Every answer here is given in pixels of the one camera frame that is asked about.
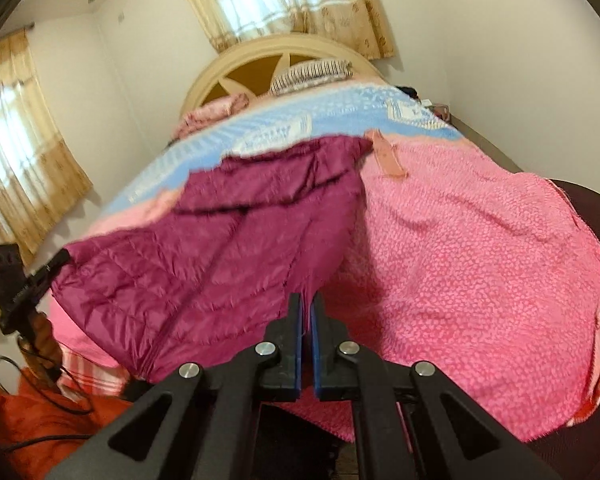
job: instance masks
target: black bracket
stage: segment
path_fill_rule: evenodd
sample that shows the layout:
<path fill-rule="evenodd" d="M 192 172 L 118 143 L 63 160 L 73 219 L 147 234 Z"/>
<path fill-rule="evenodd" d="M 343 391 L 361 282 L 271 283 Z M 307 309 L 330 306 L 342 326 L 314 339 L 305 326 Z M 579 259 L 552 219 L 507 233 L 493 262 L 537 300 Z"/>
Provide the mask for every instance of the black bracket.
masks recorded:
<path fill-rule="evenodd" d="M 223 365 L 183 364 L 56 466 L 48 480 L 241 480 L 250 477 L 261 402 L 300 394 L 301 312 Z M 350 400 L 362 480 L 558 480 L 434 364 L 384 361 L 311 306 L 314 389 Z"/>
<path fill-rule="evenodd" d="M 0 245 L 0 330 L 4 335 L 18 332 L 36 351 L 30 316 L 69 259 L 69 252 L 61 249 L 35 274 L 27 276 L 18 245 Z M 46 368 L 45 372 L 51 383 L 61 375 L 57 367 Z"/>
<path fill-rule="evenodd" d="M 319 296 L 311 316 L 315 392 L 352 401 L 363 480 L 559 479 L 434 364 L 384 361 L 351 341 Z"/>
<path fill-rule="evenodd" d="M 208 370 L 183 364 L 46 478 L 248 478 L 260 404 L 300 395 L 300 311 L 293 294 L 263 342 Z"/>

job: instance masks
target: pink patterned blanket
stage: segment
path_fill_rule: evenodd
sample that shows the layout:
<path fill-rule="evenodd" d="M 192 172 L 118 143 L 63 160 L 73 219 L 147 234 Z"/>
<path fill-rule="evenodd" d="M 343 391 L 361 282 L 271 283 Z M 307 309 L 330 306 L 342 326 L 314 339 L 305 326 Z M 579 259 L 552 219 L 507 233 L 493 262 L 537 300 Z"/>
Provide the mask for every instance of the pink patterned blanket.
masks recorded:
<path fill-rule="evenodd" d="M 389 361 L 434 362 L 522 440 L 564 425 L 600 375 L 598 240 L 545 179 L 465 142 L 387 137 L 409 176 L 367 157 L 328 314 Z M 347 404 L 309 394 L 285 408 L 353 439 Z"/>

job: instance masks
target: metal screw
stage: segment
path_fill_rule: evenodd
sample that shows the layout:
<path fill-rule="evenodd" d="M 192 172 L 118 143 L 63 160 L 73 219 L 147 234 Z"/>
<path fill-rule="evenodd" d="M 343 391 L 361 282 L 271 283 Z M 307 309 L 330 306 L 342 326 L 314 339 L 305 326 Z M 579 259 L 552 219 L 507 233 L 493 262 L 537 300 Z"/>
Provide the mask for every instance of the metal screw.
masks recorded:
<path fill-rule="evenodd" d="M 180 368 L 178 368 L 178 373 L 181 377 L 184 377 L 185 379 L 190 379 L 200 373 L 200 367 L 195 363 L 185 363 Z"/>
<path fill-rule="evenodd" d="M 344 341 L 338 348 L 344 355 L 355 355 L 360 352 L 360 345 L 355 341 Z"/>
<path fill-rule="evenodd" d="M 256 345 L 256 354 L 258 355 L 271 355 L 276 351 L 276 346 L 269 341 L 263 341 Z"/>
<path fill-rule="evenodd" d="M 431 377 L 436 373 L 436 367 L 429 361 L 416 363 L 416 373 L 422 377 Z"/>

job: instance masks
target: maroon jacket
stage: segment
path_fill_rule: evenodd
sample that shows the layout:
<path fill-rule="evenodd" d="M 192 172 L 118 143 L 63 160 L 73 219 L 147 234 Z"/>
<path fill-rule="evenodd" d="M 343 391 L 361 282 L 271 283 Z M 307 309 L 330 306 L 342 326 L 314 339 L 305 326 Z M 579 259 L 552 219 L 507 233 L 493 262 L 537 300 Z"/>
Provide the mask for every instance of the maroon jacket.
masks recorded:
<path fill-rule="evenodd" d="M 58 303 L 132 374 L 228 361 L 261 340 L 292 292 L 308 304 L 340 265 L 363 184 L 360 137 L 308 140 L 191 173 L 173 211 L 67 246 Z"/>

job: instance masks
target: white wall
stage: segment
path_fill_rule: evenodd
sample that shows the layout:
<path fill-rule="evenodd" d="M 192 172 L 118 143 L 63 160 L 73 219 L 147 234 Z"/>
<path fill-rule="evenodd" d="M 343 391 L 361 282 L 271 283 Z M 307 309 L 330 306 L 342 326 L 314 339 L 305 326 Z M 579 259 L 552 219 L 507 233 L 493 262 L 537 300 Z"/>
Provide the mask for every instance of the white wall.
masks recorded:
<path fill-rule="evenodd" d="M 151 160 L 104 49 L 93 15 L 38 22 L 29 43 L 46 103 L 93 191 L 52 231 L 34 266 L 79 237 L 103 204 Z M 0 354 L 22 363 L 14 338 L 0 336 Z M 0 380 L 15 390 L 18 373 L 0 365 Z"/>
<path fill-rule="evenodd" d="M 190 86 L 216 51 L 186 0 L 107 0 L 96 16 L 142 134 L 158 155 Z"/>
<path fill-rule="evenodd" d="M 375 61 L 385 79 L 411 86 L 420 97 L 448 103 L 441 0 L 380 0 L 394 36 L 397 55 Z"/>
<path fill-rule="evenodd" d="M 600 192 L 600 19 L 591 6 L 442 2 L 452 112 L 524 170 Z"/>

